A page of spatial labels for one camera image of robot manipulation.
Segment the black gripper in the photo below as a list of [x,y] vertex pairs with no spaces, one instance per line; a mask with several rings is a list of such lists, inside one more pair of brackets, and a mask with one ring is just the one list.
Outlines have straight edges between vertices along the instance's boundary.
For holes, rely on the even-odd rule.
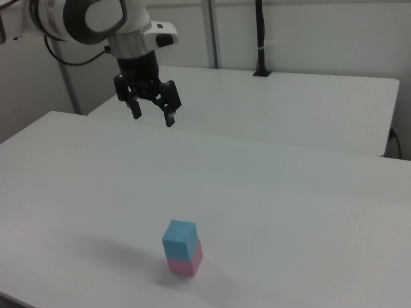
[[182,103],[173,80],[161,83],[155,51],[137,58],[118,58],[117,62],[121,72],[114,77],[118,100],[126,103],[134,119],[142,116],[138,98],[154,100],[163,111],[166,126],[171,127]]

